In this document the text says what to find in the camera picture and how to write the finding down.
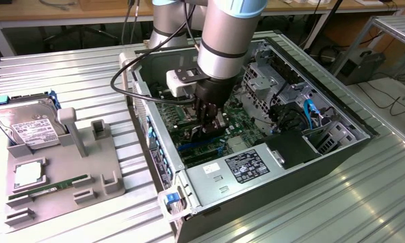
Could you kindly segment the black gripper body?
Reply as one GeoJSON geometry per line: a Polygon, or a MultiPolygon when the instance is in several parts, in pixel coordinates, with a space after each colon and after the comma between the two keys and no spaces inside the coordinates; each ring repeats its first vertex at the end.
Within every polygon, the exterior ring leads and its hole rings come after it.
{"type": "Polygon", "coordinates": [[[204,103],[224,106],[233,92],[235,85],[236,77],[228,79],[209,77],[197,81],[195,94],[204,103]]]}

